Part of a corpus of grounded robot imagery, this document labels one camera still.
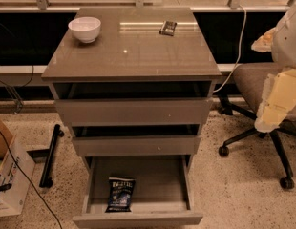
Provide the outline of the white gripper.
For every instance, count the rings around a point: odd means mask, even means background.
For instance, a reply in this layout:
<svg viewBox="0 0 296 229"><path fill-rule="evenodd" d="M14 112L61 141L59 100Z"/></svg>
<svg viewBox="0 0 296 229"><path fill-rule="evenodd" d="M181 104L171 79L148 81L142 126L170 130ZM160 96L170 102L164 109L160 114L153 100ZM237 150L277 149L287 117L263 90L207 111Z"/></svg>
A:
<svg viewBox="0 0 296 229"><path fill-rule="evenodd" d="M283 67L296 65L296 2L275 28L253 42L251 49L255 52L271 52L272 59ZM255 128L262 133L272 132L295 106L296 69L269 74L264 82Z"/></svg>

